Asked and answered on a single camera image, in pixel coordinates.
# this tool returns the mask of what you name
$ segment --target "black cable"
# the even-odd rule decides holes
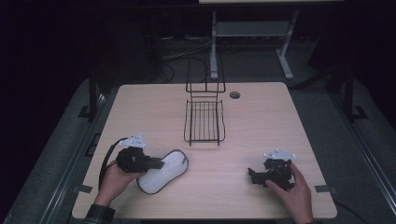
[[[193,53],[198,53],[204,49],[210,49],[210,43],[211,41],[208,41],[207,43],[205,43],[204,45],[194,48],[194,49],[189,49],[187,51],[181,52],[181,53],[177,53],[175,55],[167,55],[167,56],[163,56],[163,59],[165,60],[173,60],[176,58],[181,58],[183,56],[187,56],[187,55],[191,55]]]
[[[226,40],[224,39],[222,42],[228,42],[229,46],[223,46],[224,43],[218,43],[218,50],[217,52],[220,54],[235,54],[235,53],[239,53],[242,51],[246,51],[248,49],[248,42],[250,42],[251,39],[249,39],[249,41],[246,40],[241,40],[240,37],[237,38],[227,38]]]
[[[326,69],[325,71],[319,72],[319,73],[315,74],[313,77],[310,77],[307,80],[305,80],[295,86],[288,87],[288,89],[290,91],[302,90],[326,76],[331,76],[331,75],[337,73],[337,71],[339,71],[339,69],[341,69],[341,68],[343,68],[343,65],[341,63],[337,63],[335,65],[332,65],[330,68]]]
[[[204,60],[202,60],[202,59],[199,59],[199,58],[195,58],[195,57],[186,57],[186,56],[182,56],[182,57],[178,57],[178,58],[171,59],[171,60],[166,60],[166,61],[172,62],[172,61],[182,60],[182,59],[194,59],[194,60],[196,60],[196,61],[201,62],[201,63],[204,65],[204,67],[205,67],[205,77],[204,77],[203,80],[200,81],[200,83],[203,83],[203,82],[205,81],[205,79],[207,78],[208,74],[209,74],[209,66],[207,66],[206,61],[204,61]],[[175,76],[175,70],[173,69],[172,66],[170,66],[170,65],[168,65],[168,64],[164,64],[164,66],[169,67],[169,68],[172,70],[172,72],[173,72],[171,78],[167,79],[167,77],[166,77],[167,81],[164,82],[164,83],[168,83],[168,82]]]
[[[107,152],[105,158],[103,159],[102,167],[101,167],[100,172],[99,172],[99,186],[98,186],[99,189],[102,186],[102,181],[103,181],[103,178],[105,177],[105,173],[106,173],[107,162],[108,162],[108,159],[111,156],[111,153],[113,152],[114,148],[119,144],[119,142],[122,141],[122,140],[125,140],[125,139],[128,139],[128,138],[121,138],[119,141],[117,141],[114,145],[112,145],[108,149],[108,152]]]
[[[163,84],[167,84],[170,81],[172,81],[172,79],[175,77],[175,69],[169,65],[169,64],[164,64],[163,66],[168,67],[171,71],[172,71],[172,76],[168,78],[168,76],[165,74],[164,71],[162,71],[162,74],[165,76],[165,80],[163,80]]]
[[[358,213],[356,213],[355,211],[353,211],[351,208],[349,208],[348,206],[344,205],[343,203],[340,203],[336,200],[334,200],[334,203],[343,207],[344,209],[346,209],[348,212],[352,213],[355,217],[357,217],[358,219],[361,220],[361,222],[363,222],[364,224],[368,224],[368,222],[366,220],[364,220],[363,217],[361,217]]]

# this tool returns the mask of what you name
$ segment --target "floor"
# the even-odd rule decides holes
[[[187,57],[174,59],[177,53],[202,46],[207,39],[163,41],[169,55],[163,59],[163,73],[151,83],[184,83]],[[234,39],[219,43],[222,67],[227,82],[284,82],[295,86],[318,73],[307,64],[316,41],[294,40],[287,59],[294,74],[286,80],[275,49],[282,39]],[[208,64],[207,51],[189,54],[194,76],[202,76]],[[396,132],[376,108],[368,91],[355,81],[354,105],[360,105],[368,119],[350,122],[340,107],[343,89],[328,93],[331,76],[324,77],[302,90],[290,90],[304,129],[317,157],[327,184],[333,189],[338,215],[322,223],[396,223],[384,190],[374,175],[367,150],[375,156],[392,186],[396,184]],[[59,120],[35,169],[14,203],[7,223],[79,223],[71,211],[78,196],[89,155],[106,123],[106,117],[117,95],[118,86],[101,95],[98,114],[92,122],[79,118],[81,108],[89,104],[88,80],[81,83],[64,115]],[[277,220],[291,223],[291,220]],[[114,220],[113,223],[139,223],[139,220]]]

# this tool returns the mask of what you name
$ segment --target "metal wire rack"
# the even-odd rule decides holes
[[[190,146],[192,142],[217,142],[219,146],[225,139],[223,103],[219,101],[219,93],[226,92],[224,74],[215,81],[209,80],[206,69],[205,79],[193,84],[189,59],[186,92],[190,99],[186,103],[184,140]]]

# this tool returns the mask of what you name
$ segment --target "metal frame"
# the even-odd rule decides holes
[[[348,130],[351,132],[352,136],[354,137],[356,143],[359,145],[361,150],[361,155],[370,170],[376,184],[380,188],[382,194],[387,200],[390,209],[392,210],[393,214],[396,215],[396,189],[390,183],[387,175],[383,171],[381,165],[376,160],[372,150],[361,136],[361,132],[359,131],[356,124],[351,120],[351,114],[348,114],[345,109],[345,104],[339,99],[336,94],[330,94],[331,99],[335,105],[337,105],[338,112],[345,123]]]
[[[218,79],[218,65],[216,57],[216,40],[218,36],[284,36],[285,41],[280,49],[276,50],[276,56],[282,66],[286,79],[293,79],[286,52],[288,50],[294,24],[297,21],[299,10],[294,10],[289,21],[252,21],[247,29],[245,22],[217,22],[216,11],[213,11],[212,20],[212,48],[210,51],[210,77]]]
[[[186,119],[184,124],[184,140],[192,142],[217,142],[218,146],[225,139],[225,124],[223,117],[222,101],[219,101],[219,93],[226,92],[224,72],[221,70],[221,78],[214,83],[216,88],[210,90],[207,82],[207,71],[205,72],[205,85],[203,89],[192,88],[191,61],[189,59],[186,92],[190,94],[190,100],[186,103]]]
[[[95,134],[93,133],[94,126],[97,120],[99,120],[105,104],[106,98],[101,94],[99,99],[95,101],[95,105],[97,106],[97,116],[93,116],[92,121],[87,123],[84,134],[81,136],[78,145],[73,151],[73,155],[66,168],[64,169],[64,173],[62,174],[61,179],[59,180],[56,188],[53,190],[47,208],[45,209],[45,212],[42,215],[39,223],[55,223],[55,218],[57,217],[61,209],[64,198],[66,197],[67,189],[70,188],[70,185],[72,183],[73,173],[75,172],[77,164],[86,153],[84,149],[86,149],[87,146],[90,144],[91,136]]]
[[[79,118],[88,118],[88,122],[92,122],[97,113],[97,94],[96,94],[96,80],[94,72],[92,71],[88,78],[89,83],[89,94],[90,94],[90,106],[83,106],[79,111]]]

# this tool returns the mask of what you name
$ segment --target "human hand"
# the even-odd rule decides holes
[[[290,191],[283,190],[271,180],[266,180],[265,184],[282,200],[296,224],[312,222],[314,216],[312,214],[311,189],[306,184],[303,174],[293,163],[290,168],[295,180],[294,188]]]
[[[117,165],[116,161],[112,161],[106,168],[102,186],[93,203],[109,207],[111,202],[125,191],[129,183],[144,174],[125,173]]]

